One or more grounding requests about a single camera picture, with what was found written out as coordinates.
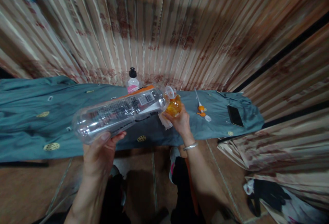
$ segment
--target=hand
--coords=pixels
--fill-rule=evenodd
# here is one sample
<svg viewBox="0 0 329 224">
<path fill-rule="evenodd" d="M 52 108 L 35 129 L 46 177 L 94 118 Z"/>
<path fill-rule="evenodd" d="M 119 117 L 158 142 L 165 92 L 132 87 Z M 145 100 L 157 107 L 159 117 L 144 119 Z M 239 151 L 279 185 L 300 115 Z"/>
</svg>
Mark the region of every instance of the hand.
<svg viewBox="0 0 329 224">
<path fill-rule="evenodd" d="M 84 176 L 109 176 L 113 166 L 115 147 L 127 132 L 121 132 L 113 138 L 110 132 L 104 132 L 94 139 L 91 145 L 83 145 Z"/>
<path fill-rule="evenodd" d="M 182 136 L 183 139 L 192 135 L 190 129 L 190 115 L 187 113 L 184 104 L 182 104 L 182 110 L 177 117 L 172 117 L 166 112 L 162 114 L 172 123 L 176 131 Z"/>
</svg>

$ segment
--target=black phone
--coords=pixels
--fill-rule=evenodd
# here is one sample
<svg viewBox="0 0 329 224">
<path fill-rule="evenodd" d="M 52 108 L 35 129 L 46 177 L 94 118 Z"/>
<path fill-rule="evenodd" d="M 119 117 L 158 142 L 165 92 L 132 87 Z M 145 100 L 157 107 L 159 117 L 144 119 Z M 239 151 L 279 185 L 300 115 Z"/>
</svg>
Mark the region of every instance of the black phone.
<svg viewBox="0 0 329 224">
<path fill-rule="evenodd" d="M 241 116 L 239 114 L 239 110 L 235 107 L 232 107 L 232 106 L 227 106 L 227 109 L 229 111 L 231 123 L 233 125 L 243 127 L 243 123 L 242 123 Z"/>
</svg>

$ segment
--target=silver bracelet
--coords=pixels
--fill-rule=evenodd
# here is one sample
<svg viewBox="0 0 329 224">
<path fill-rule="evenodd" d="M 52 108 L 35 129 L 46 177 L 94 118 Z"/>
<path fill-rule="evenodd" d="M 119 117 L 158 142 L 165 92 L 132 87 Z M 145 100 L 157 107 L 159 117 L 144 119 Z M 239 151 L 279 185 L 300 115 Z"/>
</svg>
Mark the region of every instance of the silver bracelet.
<svg viewBox="0 0 329 224">
<path fill-rule="evenodd" d="M 185 147 L 183 150 L 186 151 L 186 150 L 189 150 L 189 149 L 194 148 L 196 146 L 198 146 L 198 142 L 195 142 L 194 144 L 191 144 L 190 146 Z"/>
</svg>

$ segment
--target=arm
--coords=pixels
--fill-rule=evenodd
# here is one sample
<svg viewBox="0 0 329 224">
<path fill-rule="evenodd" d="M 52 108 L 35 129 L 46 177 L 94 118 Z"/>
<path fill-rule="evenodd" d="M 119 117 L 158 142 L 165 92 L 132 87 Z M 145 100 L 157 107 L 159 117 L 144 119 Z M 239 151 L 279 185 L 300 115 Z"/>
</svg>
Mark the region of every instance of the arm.
<svg viewBox="0 0 329 224">
<path fill-rule="evenodd" d="M 171 117 L 167 113 L 163 114 L 182 136 L 185 146 L 195 143 L 190 129 L 190 116 L 186 112 L 184 105 L 182 106 L 182 111 L 179 116 L 176 118 Z M 196 191 L 203 216 L 206 223 L 210 223 L 214 214 L 224 206 L 220 198 L 220 186 L 216 181 L 210 167 L 207 165 L 199 147 L 196 146 L 186 152 L 190 163 L 193 186 Z"/>
<path fill-rule="evenodd" d="M 112 139 L 105 132 L 89 145 L 83 145 L 83 177 L 79 191 L 65 219 L 65 224 L 96 224 L 102 204 L 108 177 L 113 165 L 116 143 L 123 139 L 123 132 Z"/>
</svg>

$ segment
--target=clear plastic bottle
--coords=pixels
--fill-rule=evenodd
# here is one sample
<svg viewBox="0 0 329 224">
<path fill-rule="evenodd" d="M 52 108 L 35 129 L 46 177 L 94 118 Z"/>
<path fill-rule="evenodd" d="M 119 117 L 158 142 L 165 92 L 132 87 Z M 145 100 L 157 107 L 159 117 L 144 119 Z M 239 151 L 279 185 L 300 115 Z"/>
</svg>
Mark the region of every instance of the clear plastic bottle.
<svg viewBox="0 0 329 224">
<path fill-rule="evenodd" d="M 170 98 L 170 102 L 165 112 L 173 117 L 177 117 L 182 111 L 181 98 L 177 94 L 177 90 L 171 86 L 166 87 L 166 95 Z"/>
<path fill-rule="evenodd" d="M 85 144 L 104 131 L 115 136 L 137 121 L 162 113 L 169 105 L 171 87 L 146 86 L 126 96 L 78 110 L 73 117 L 73 130 Z"/>
</svg>

